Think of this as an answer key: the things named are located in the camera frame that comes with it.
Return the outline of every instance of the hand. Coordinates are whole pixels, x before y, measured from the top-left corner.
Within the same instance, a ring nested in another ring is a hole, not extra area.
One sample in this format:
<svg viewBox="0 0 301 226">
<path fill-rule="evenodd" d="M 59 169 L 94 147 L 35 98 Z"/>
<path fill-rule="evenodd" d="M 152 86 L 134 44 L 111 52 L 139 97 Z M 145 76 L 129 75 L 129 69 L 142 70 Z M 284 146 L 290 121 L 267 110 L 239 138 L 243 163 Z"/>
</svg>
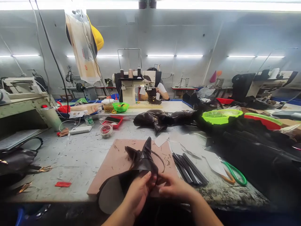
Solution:
<svg viewBox="0 0 301 226">
<path fill-rule="evenodd" d="M 166 182 L 164 187 L 159 188 L 159 195 L 162 197 L 176 198 L 190 204 L 192 201 L 194 201 L 195 197 L 200 196 L 200 194 L 193 187 L 180 178 L 159 173 L 157 184 L 162 184 L 164 182 Z"/>
<path fill-rule="evenodd" d="M 150 178 L 150 171 L 145 175 L 140 174 L 133 180 L 124 198 L 124 203 L 132 210 L 135 218 L 141 213 L 150 189 L 156 184 L 157 176 Z"/>
</svg>

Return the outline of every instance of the fluorescent light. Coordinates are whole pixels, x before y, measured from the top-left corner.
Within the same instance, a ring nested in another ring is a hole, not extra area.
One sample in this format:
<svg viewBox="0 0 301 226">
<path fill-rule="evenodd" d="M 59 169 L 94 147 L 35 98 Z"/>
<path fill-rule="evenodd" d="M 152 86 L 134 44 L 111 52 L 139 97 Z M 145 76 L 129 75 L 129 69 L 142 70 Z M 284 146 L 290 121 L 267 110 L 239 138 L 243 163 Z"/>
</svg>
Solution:
<svg viewBox="0 0 301 226">
<path fill-rule="evenodd" d="M 147 55 L 147 57 L 174 57 L 174 55 Z"/>
<path fill-rule="evenodd" d="M 13 55 L 13 57 L 38 57 L 38 54 Z"/>
<path fill-rule="evenodd" d="M 228 57 L 253 58 L 253 57 L 256 57 L 256 56 L 228 56 Z"/>
<path fill-rule="evenodd" d="M 300 3 L 247 1 L 157 1 L 157 9 L 244 10 L 300 12 Z"/>
<path fill-rule="evenodd" d="M 203 57 L 203 55 L 177 55 L 177 57 Z"/>
<path fill-rule="evenodd" d="M 118 57 L 118 55 L 99 55 L 97 57 L 99 57 L 99 58 L 110 58 L 110 57 Z"/>
<path fill-rule="evenodd" d="M 37 9 L 34 1 L 32 2 L 34 9 Z M 55 9 L 66 9 L 70 7 L 68 1 L 38 1 L 38 6 L 40 10 L 55 10 Z M 139 9 L 138 1 L 83 1 L 84 9 Z M 9 1 L 0 2 L 1 10 L 32 10 L 29 1 L 19 0 L 19 1 Z"/>
<path fill-rule="evenodd" d="M 285 56 L 269 56 L 269 58 L 284 58 Z M 268 56 L 258 56 L 257 58 L 268 58 Z"/>
</svg>

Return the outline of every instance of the wooden cutting board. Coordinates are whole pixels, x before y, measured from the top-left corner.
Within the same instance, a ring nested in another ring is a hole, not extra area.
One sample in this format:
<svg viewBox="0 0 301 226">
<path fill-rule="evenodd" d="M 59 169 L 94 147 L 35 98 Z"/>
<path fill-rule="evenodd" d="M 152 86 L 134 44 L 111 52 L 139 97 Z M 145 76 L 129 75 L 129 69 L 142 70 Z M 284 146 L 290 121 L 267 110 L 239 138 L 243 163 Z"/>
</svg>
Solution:
<svg viewBox="0 0 301 226">
<path fill-rule="evenodd" d="M 129 158 L 127 152 L 125 151 L 125 146 L 132 147 L 136 150 L 142 150 L 145 142 L 146 140 L 116 139 L 113 142 L 110 150 L 108 151 L 97 174 L 95 175 L 92 184 L 87 191 L 87 194 L 96 195 L 99 192 L 100 186 L 106 179 L 116 174 L 123 173 L 130 168 L 132 160 Z M 166 141 L 163 145 L 161 145 L 161 147 L 157 147 L 157 145 L 155 145 L 155 142 L 152 140 L 151 150 L 162 158 L 165 164 L 164 172 L 178 177 L 176 165 L 173 161 L 168 142 Z M 155 164 L 157 165 L 159 172 L 162 172 L 164 166 L 161 160 L 154 154 L 152 154 L 151 156 Z"/>
</svg>

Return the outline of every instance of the person's left hand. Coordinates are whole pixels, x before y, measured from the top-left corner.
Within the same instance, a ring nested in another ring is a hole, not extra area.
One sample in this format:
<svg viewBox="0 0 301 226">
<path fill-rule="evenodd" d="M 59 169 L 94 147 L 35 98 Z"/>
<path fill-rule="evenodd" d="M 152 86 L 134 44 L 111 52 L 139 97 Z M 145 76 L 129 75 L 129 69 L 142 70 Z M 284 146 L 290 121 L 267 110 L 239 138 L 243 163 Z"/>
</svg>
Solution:
<svg viewBox="0 0 301 226">
<path fill-rule="evenodd" d="M 140 174 L 133 180 L 124 198 L 124 202 L 132 210 L 135 218 L 141 213 L 150 189 L 156 184 L 157 176 L 150 178 L 150 171 L 144 176 Z"/>
</svg>

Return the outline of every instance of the wall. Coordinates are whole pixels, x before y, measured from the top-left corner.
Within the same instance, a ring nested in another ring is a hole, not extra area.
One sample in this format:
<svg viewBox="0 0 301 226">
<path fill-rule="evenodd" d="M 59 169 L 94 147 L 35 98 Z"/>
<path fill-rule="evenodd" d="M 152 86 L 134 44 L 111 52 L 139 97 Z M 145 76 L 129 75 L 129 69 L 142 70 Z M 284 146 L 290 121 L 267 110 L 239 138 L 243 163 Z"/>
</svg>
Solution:
<svg viewBox="0 0 301 226">
<path fill-rule="evenodd" d="M 67 65 L 78 75 L 72 48 L 66 38 L 63 10 L 41 11 L 50 43 L 63 75 Z M 91 23 L 101 32 L 104 47 L 99 55 L 116 55 L 118 48 L 142 49 L 142 69 L 161 64 L 164 86 L 172 96 L 171 85 L 178 85 L 181 75 L 190 78 L 189 85 L 200 85 L 207 64 L 212 56 L 204 83 L 208 83 L 215 70 L 222 70 L 224 86 L 232 86 L 231 79 L 239 73 L 257 72 L 264 58 L 228 58 L 228 55 L 267 56 L 275 48 L 300 47 L 301 15 L 297 13 L 265 12 L 218 12 L 198 10 L 87 10 Z M 50 78 L 50 91 L 57 97 L 64 93 L 63 85 L 53 57 L 47 45 L 39 21 L 39 35 L 45 58 L 45 67 Z M 1 11 L 0 34 L 13 54 L 40 54 L 33 11 Z M 218 36 L 216 48 L 212 53 Z M 138 53 L 122 52 L 121 67 L 124 70 L 138 66 Z M 191 54 L 202 58 L 149 58 L 149 54 Z M 10 55 L 0 40 L 0 55 Z M 274 51 L 274 56 L 285 58 L 268 59 L 261 68 L 280 67 L 283 70 L 301 71 L 301 51 Z M 24 71 L 35 69 L 44 78 L 42 57 L 17 58 Z M 119 71 L 118 58 L 99 58 L 98 63 L 104 78 L 111 78 Z M 20 70 L 13 58 L 0 58 L 0 77 L 17 77 Z"/>
</svg>

